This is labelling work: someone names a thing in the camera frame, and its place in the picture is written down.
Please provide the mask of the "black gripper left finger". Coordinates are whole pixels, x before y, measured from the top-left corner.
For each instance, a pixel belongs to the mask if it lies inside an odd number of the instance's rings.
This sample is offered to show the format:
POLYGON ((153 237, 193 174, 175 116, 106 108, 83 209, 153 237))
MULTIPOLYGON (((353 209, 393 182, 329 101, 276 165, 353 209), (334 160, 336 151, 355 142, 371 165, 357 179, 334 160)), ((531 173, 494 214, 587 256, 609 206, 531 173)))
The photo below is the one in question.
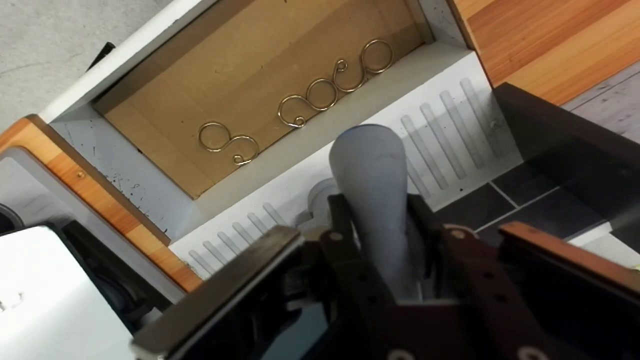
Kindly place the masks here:
POLYGON ((397 307, 372 262, 355 240, 355 217, 342 195, 331 196, 331 231, 323 235, 323 259, 332 279, 336 304, 329 332, 321 339, 323 360, 387 360, 387 323, 397 307))

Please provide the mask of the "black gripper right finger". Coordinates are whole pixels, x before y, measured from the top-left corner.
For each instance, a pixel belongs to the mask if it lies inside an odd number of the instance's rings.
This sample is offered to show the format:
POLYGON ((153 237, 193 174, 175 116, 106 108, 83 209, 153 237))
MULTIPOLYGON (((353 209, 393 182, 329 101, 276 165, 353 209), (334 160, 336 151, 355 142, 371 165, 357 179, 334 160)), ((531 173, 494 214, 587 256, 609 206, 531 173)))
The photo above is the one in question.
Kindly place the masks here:
POLYGON ((426 246, 434 293, 456 296, 456 349, 472 360, 527 360, 535 352, 535 316, 496 254, 469 227, 441 222, 420 196, 409 199, 409 214, 426 246))

